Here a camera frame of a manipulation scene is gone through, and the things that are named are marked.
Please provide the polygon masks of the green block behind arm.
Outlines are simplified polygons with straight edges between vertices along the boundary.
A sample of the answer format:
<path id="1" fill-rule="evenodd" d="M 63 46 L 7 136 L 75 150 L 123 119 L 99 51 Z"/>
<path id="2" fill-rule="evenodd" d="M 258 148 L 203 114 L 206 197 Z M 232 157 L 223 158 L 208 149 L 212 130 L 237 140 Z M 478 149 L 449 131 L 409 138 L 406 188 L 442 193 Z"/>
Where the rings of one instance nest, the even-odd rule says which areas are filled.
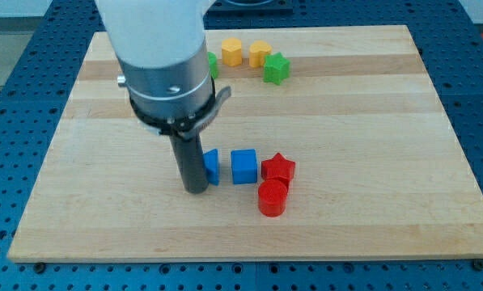
<path id="1" fill-rule="evenodd" d="M 216 79 L 219 76 L 218 58 L 216 57 L 216 54 L 212 52 L 208 52 L 207 55 L 210 68 L 210 76 L 212 77 L 212 79 Z"/>

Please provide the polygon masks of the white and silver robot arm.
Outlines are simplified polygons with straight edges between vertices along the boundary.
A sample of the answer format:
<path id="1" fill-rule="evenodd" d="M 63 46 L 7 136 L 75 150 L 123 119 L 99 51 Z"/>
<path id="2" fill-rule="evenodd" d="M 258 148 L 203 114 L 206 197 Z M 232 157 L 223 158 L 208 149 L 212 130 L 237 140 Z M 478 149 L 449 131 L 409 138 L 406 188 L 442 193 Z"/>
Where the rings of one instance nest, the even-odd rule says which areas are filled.
<path id="1" fill-rule="evenodd" d="M 215 91 L 203 17 L 213 0 L 96 0 L 140 121 L 184 140 L 230 96 Z"/>

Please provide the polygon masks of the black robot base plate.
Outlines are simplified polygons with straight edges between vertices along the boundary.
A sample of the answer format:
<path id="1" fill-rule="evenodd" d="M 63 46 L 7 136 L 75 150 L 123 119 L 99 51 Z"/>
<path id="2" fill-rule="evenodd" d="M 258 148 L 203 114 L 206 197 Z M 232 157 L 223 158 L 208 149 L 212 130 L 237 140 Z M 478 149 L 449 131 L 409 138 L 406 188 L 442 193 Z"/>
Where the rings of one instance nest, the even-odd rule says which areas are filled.
<path id="1" fill-rule="evenodd" d="M 294 0 L 216 0 L 208 12 L 262 13 L 290 12 L 293 9 Z"/>

